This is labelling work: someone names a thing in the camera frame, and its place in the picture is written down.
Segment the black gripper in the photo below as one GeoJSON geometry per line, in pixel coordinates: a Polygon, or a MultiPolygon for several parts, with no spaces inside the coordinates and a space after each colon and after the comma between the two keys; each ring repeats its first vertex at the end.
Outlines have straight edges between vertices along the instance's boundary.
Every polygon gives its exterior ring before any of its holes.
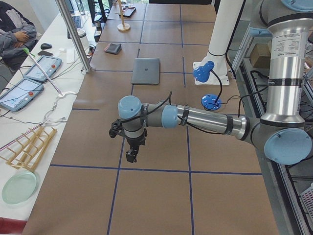
{"type": "Polygon", "coordinates": [[[137,162],[138,148],[140,145],[145,145],[147,130],[139,129],[137,131],[124,130],[128,144],[130,145],[130,150],[126,152],[126,160],[130,163],[137,162]]]}

